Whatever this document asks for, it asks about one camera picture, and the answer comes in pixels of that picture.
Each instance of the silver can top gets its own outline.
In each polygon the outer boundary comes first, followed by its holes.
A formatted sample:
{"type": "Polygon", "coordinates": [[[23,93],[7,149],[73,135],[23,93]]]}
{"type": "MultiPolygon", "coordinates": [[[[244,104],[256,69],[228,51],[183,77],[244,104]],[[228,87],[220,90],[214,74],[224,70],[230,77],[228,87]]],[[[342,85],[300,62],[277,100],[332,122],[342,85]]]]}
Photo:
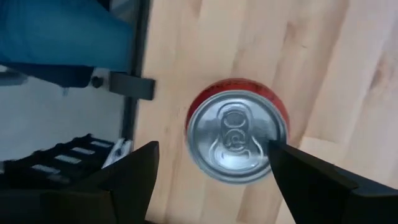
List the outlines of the silver can top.
{"type": "Polygon", "coordinates": [[[188,147],[200,169],[230,184],[251,183],[271,171],[268,140],[286,142],[286,123],[267,98],[245,90],[205,100],[187,129],[188,147]]]}

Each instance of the white floor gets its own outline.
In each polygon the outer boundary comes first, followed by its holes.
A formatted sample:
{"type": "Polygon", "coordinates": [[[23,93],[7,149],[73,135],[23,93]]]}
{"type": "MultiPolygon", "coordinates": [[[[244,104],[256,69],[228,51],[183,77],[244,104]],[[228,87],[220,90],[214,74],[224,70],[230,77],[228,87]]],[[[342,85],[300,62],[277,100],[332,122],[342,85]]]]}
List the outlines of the white floor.
{"type": "Polygon", "coordinates": [[[59,86],[36,78],[21,86],[0,86],[0,161],[88,133],[115,141],[122,109],[123,97],[101,88],[70,88],[63,96],[59,86]]]}

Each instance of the wood grain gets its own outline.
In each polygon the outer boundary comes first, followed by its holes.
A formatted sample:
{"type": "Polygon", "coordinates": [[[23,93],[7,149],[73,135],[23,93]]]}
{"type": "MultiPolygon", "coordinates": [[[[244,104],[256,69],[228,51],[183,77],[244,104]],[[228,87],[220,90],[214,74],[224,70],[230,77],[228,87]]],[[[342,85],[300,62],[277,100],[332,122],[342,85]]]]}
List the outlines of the wood grain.
{"type": "Polygon", "coordinates": [[[140,101],[139,147],[160,141],[147,219],[162,223],[293,223],[273,175],[227,185],[191,160],[190,103],[209,84],[244,77],[271,87],[290,115],[289,144],[398,187],[398,2],[154,0],[140,101]]]}

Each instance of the soda can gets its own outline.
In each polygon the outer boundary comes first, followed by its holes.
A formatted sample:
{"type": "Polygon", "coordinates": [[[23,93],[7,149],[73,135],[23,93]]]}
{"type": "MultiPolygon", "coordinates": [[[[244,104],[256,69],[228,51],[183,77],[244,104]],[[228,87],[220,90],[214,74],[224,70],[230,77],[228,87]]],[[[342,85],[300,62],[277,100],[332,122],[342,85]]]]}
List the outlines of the soda can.
{"type": "Polygon", "coordinates": [[[185,122],[188,150],[199,168],[229,184],[248,184],[270,171],[268,140],[287,142],[289,117],[265,85],[230,78],[192,102],[185,122]]]}

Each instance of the can rim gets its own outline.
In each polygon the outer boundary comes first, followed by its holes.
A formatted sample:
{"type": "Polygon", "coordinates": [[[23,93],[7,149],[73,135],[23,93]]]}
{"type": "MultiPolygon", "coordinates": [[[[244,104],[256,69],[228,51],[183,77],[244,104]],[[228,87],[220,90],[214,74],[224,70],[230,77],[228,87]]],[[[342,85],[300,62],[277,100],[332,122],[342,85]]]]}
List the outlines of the can rim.
{"type": "Polygon", "coordinates": [[[254,182],[257,182],[258,180],[262,179],[265,177],[267,174],[271,172],[271,167],[269,164],[269,161],[264,165],[264,169],[262,170],[257,170],[257,172],[254,172],[253,174],[249,175],[242,175],[242,176],[236,176],[236,177],[231,177],[225,173],[222,173],[220,170],[216,170],[212,168],[206,160],[203,158],[202,154],[199,152],[198,149],[196,149],[196,145],[193,143],[193,138],[192,138],[192,133],[193,133],[193,127],[194,127],[194,121],[198,119],[199,114],[203,111],[204,108],[206,108],[206,105],[209,105],[213,99],[220,97],[220,95],[225,95],[226,93],[228,94],[237,94],[237,93],[246,93],[249,94],[250,96],[257,98],[259,101],[263,102],[266,107],[270,107],[272,110],[270,112],[272,115],[277,119],[276,125],[279,127],[279,135],[281,136],[280,140],[283,142],[287,142],[287,136],[289,136],[289,130],[286,124],[286,121],[284,120],[284,117],[282,116],[282,113],[279,111],[279,109],[271,102],[271,100],[267,99],[265,96],[259,95],[257,93],[254,93],[252,91],[248,90],[226,90],[226,91],[221,91],[217,94],[214,94],[207,98],[205,101],[203,101],[194,111],[192,116],[190,117],[190,120],[188,122],[188,126],[186,129],[186,144],[188,146],[188,151],[190,153],[191,158],[195,161],[195,163],[198,165],[198,167],[206,174],[208,174],[210,177],[226,182],[229,184],[251,184],[254,182]]]}

